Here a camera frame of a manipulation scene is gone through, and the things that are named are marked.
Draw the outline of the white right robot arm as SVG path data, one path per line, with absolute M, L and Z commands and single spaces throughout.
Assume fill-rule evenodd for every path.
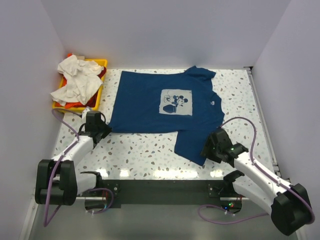
M 208 136 L 201 155 L 234 168 L 224 176 L 221 194 L 237 193 L 250 199 L 270 216 L 282 234 L 289 236 L 315 221 L 307 190 L 266 168 L 251 149 L 233 144 L 224 129 L 218 128 Z

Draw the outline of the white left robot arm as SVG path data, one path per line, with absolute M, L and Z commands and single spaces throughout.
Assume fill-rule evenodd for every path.
M 78 195 L 97 188 L 102 181 L 99 172 L 77 173 L 76 167 L 102 139 L 112 132 L 112 128 L 107 125 L 106 117 L 100 111 L 86 109 L 79 117 L 82 118 L 83 123 L 78 132 L 62 118 L 57 118 L 70 128 L 75 138 L 61 153 L 38 163 L 35 184 L 37 204 L 71 206 Z

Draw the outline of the blue printed t-shirt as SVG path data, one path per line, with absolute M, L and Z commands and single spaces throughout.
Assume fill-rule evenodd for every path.
M 123 71 L 109 126 L 121 134 L 177 132 L 174 152 L 202 166 L 207 137 L 225 116 L 213 90 L 215 75 L 196 66 L 175 74 Z

